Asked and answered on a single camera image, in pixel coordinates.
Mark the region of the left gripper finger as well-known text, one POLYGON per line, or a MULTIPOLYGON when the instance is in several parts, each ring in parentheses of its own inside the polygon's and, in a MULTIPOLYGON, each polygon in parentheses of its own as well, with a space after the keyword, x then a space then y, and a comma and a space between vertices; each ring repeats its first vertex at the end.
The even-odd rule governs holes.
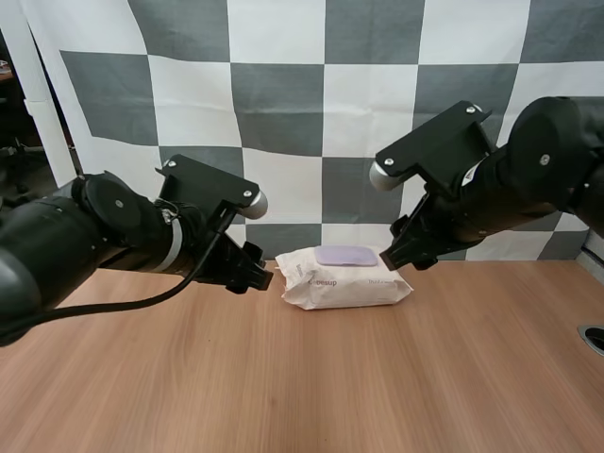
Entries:
POLYGON ((263 259, 263 251, 259 246, 255 245, 249 241, 246 241, 243 245, 243 251, 259 267, 261 267, 261 268, 265 267, 265 261, 263 259))
POLYGON ((273 273, 262 268, 237 268, 226 289, 234 294, 245 294, 249 289, 266 291, 272 278, 273 273))

